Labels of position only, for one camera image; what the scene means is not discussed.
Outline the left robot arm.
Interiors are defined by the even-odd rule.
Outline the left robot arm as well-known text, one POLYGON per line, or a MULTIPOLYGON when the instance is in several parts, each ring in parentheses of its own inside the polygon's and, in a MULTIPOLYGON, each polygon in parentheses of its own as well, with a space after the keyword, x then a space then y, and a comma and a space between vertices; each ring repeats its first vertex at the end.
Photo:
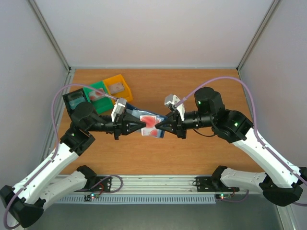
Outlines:
POLYGON ((112 115, 99 116, 90 102, 81 102, 75 107, 71 114, 70 128, 48 157, 19 183, 1 188, 0 198, 5 206, 3 223, 6 229, 11 229, 7 223, 9 214, 16 219, 18 225, 27 228, 63 196, 75 191, 91 191, 100 183, 96 173, 83 165, 67 178, 50 184, 94 142, 95 138, 90 131, 113 134, 118 139, 121 135, 129 135, 146 126, 145 122, 126 113, 125 108, 125 103, 118 100, 112 115))

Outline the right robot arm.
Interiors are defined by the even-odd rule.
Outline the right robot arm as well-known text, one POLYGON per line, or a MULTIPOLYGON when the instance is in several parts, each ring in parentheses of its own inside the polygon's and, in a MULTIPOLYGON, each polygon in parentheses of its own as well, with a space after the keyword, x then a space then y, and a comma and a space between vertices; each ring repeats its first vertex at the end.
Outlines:
POLYGON ((187 112, 176 95, 168 95, 164 104, 170 113, 155 127, 181 139, 186 138, 189 129, 210 127, 215 136, 244 151, 263 169, 263 172, 244 172, 218 166, 211 175, 209 187, 215 191, 233 187, 258 192, 281 207, 300 199, 302 180, 307 178, 305 167, 297 167, 285 159, 243 113, 226 109, 219 92, 203 87, 194 93, 194 98, 197 110, 187 112))

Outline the blue card holder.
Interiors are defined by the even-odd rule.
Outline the blue card holder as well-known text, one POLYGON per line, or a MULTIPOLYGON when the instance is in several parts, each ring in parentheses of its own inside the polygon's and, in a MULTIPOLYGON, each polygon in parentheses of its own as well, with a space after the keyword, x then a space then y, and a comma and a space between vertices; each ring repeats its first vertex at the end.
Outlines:
MULTIPOLYGON (((141 109, 136 108, 135 106, 133 106, 129 103, 127 104, 126 108, 127 108, 127 112, 129 114, 132 114, 133 116, 135 116, 139 119, 140 119, 141 115, 155 115, 155 116, 157 116, 157 119, 158 119, 157 123, 159 123, 159 122, 161 122, 165 119, 165 116, 163 116, 163 115, 159 115, 157 113, 152 113, 152 112, 149 112, 149 111, 141 110, 141 109)), ((164 134, 165 134, 164 131, 158 130, 158 137, 157 138, 163 138, 164 134)))

